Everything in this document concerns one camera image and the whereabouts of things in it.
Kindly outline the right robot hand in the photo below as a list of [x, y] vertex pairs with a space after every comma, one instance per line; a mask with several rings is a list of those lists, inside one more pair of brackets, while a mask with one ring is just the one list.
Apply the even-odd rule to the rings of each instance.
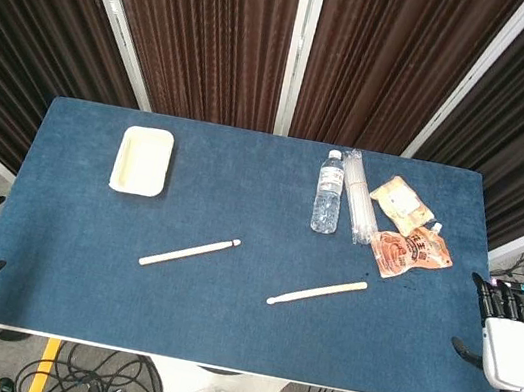
[[451, 344], [460, 358], [483, 372], [497, 391], [524, 392], [524, 300], [505, 281], [472, 275], [477, 291], [482, 350], [471, 352], [459, 337]]

